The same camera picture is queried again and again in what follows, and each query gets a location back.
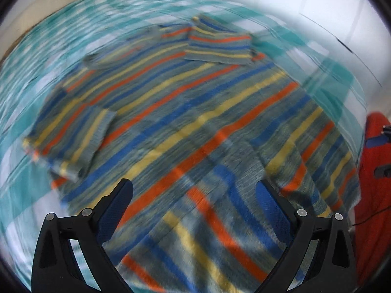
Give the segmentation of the red garment of person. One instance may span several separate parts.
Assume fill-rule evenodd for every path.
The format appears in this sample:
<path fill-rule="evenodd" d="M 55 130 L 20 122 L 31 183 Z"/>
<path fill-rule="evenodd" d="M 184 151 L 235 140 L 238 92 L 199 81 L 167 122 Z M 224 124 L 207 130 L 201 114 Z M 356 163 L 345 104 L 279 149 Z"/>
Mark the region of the red garment of person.
<path fill-rule="evenodd" d="M 375 169 L 390 163 L 390 144 L 365 148 L 359 167 L 361 200 L 355 206 L 355 257 L 359 286 L 366 283 L 390 254 L 390 179 Z"/>

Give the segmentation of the striped knit sweater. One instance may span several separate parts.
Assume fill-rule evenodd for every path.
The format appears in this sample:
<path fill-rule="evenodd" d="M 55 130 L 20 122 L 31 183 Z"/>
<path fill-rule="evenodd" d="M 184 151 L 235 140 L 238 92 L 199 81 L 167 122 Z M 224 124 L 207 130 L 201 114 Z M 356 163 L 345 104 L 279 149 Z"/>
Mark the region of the striped knit sweater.
<path fill-rule="evenodd" d="M 136 31 L 65 76 L 23 141 L 70 214 L 132 182 L 104 247 L 135 292 L 255 290 L 284 250 L 260 180 L 314 216 L 360 199 L 361 139 L 256 44 L 204 15 Z"/>

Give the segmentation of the teal white plaid bedspread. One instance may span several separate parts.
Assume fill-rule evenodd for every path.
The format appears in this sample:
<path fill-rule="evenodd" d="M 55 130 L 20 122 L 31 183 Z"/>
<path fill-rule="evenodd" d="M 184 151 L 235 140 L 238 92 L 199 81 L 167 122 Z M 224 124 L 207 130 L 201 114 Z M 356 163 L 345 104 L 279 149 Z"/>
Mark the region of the teal white plaid bedspread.
<path fill-rule="evenodd" d="M 334 99 L 326 109 L 337 128 L 362 141 L 358 169 L 367 112 L 360 83 L 279 18 L 222 0 L 77 0 L 32 28 L 1 66 L 1 256 L 25 286 L 31 287 L 46 215 L 76 215 L 53 187 L 49 170 L 23 145 L 48 96 L 86 56 L 149 26 L 191 22 L 197 15 L 254 36 L 259 52 Z"/>

